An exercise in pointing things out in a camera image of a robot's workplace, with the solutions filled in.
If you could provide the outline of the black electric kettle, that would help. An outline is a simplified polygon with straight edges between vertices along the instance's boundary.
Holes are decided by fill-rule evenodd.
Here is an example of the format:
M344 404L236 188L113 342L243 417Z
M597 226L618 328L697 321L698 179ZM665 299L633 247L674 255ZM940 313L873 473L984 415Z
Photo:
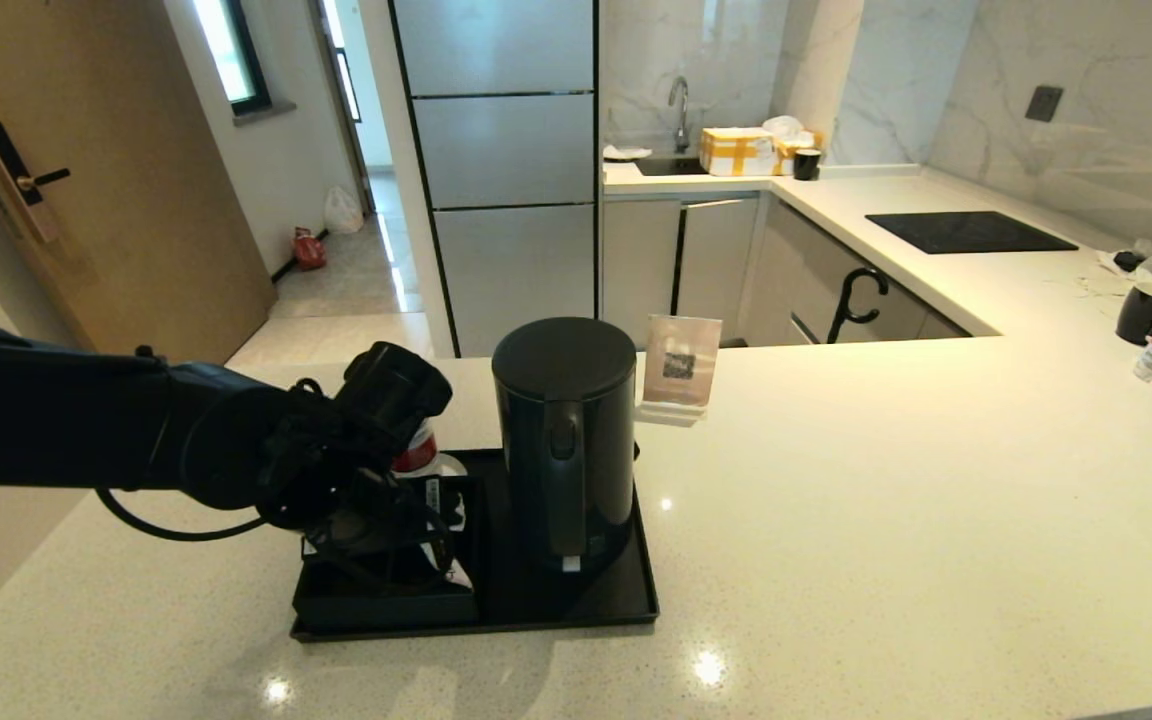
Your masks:
M626 550L636 361L626 332L584 316L522 325L495 348L509 510L541 568L594 573Z

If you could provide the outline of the red-capped water bottle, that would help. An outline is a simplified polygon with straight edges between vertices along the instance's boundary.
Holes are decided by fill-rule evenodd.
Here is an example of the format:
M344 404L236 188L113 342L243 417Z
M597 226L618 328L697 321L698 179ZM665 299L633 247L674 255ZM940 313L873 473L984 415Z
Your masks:
M420 427L416 429L410 444L401 455L394 458L391 469L393 473L416 473L416 471L433 464L438 454L434 430L429 420L422 420Z

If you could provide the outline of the black compartment organizer box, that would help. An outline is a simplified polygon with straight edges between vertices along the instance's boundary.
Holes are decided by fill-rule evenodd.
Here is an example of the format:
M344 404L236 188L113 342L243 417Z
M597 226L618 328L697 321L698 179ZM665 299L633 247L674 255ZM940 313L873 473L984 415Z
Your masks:
M426 593L358 593L346 583L301 569L293 609L306 632L407 632L412 629L467 626L480 615L471 571L482 548L485 501L476 477L447 477L467 502L467 529L457 556L473 582L472 591L450 583Z

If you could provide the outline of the black serving tray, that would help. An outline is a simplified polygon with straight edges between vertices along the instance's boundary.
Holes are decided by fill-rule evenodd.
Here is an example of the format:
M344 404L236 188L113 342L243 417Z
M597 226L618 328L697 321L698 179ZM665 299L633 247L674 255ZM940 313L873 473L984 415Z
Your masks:
M594 573L540 568L516 546L507 506L506 464L498 448L450 450L468 477L483 482L485 520L482 548L471 571L480 615L467 626L444 626L407 632L306 632L296 614L291 638L302 643L433 637L475 632L531 632L581 626L650 624L660 606L646 546L639 502L632 502L626 550Z

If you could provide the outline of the white plastic bag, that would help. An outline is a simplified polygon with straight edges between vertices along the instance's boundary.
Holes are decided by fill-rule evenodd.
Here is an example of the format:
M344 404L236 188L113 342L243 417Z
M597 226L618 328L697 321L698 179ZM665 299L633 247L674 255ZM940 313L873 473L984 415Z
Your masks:
M361 232L365 223L364 209L351 192L340 185L329 187L326 192L323 218L324 229L329 234Z

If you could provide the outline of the acrylic QR code sign stand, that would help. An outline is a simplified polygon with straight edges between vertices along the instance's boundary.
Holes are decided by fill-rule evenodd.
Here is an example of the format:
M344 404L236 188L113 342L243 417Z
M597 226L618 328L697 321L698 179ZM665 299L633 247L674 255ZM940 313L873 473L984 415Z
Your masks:
M722 323L699 316L652 314L637 419L690 427L708 414Z

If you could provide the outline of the silver refrigerator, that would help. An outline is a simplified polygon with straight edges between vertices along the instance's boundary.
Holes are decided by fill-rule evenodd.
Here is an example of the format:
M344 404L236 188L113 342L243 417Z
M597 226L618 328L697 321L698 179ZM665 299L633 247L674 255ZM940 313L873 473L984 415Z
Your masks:
M389 0L454 351L596 311L596 0Z

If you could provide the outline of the wooden door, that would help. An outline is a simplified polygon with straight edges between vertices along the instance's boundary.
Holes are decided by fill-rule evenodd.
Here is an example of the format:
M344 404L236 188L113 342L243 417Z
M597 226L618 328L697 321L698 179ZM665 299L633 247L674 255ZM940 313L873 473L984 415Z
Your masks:
M82 348L221 364L274 288L162 0L0 0L0 122L61 240L0 179L14 245Z

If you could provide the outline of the grey kitchen cabinet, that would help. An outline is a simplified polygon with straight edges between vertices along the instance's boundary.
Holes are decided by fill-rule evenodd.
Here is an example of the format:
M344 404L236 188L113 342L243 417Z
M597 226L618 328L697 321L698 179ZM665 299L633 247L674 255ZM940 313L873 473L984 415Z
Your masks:
M861 266L877 270L770 194L614 199L602 209L600 314L641 348L652 314L721 320L727 347L823 344L842 281ZM892 279L882 297L869 278L855 285L855 313L873 306L881 316L846 324L838 343L965 336Z

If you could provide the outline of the black framed window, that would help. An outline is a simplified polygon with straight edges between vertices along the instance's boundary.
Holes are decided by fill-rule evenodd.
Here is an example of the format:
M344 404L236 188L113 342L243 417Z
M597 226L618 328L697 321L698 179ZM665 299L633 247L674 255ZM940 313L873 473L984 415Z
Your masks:
M255 118L273 108L268 81L242 0L189 0L215 65L233 118Z

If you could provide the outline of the chrome sink faucet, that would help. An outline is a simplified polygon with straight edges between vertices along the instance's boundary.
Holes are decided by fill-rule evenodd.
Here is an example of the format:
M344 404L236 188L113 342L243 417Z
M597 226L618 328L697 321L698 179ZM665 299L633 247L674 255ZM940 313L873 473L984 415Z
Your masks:
M673 132L673 146L676 156L684 156L691 145L689 126L689 82L684 76L676 76L669 88L668 104L676 109L676 127Z

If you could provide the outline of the cardboard box with yellow tape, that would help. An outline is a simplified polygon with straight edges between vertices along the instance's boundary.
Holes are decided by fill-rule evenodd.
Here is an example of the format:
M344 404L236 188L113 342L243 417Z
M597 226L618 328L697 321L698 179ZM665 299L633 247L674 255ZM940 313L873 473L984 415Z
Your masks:
M781 173L776 138L758 127L704 128L702 168L717 177L770 177Z

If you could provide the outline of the black induction cooktop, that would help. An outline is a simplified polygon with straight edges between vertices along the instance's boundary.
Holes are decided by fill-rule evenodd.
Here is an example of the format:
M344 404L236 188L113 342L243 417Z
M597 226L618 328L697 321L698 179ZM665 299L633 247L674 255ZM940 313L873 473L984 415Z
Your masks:
M870 214L867 220L929 255L1076 250L1074 243L998 211Z

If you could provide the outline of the black mug white inside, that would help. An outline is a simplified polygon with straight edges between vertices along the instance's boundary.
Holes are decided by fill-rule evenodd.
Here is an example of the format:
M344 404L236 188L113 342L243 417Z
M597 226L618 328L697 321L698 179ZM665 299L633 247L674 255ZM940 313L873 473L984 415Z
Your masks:
M1134 283L1126 293L1115 327L1116 338L1135 346L1146 346L1152 336L1152 281Z

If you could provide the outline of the crumpled clear plastic wrap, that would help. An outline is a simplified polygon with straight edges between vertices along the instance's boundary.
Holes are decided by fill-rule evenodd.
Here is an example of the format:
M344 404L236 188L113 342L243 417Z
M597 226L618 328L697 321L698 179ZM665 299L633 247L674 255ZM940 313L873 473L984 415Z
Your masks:
M1097 251L1097 260L1111 274L1130 282L1152 281L1152 241L1138 240L1130 249Z

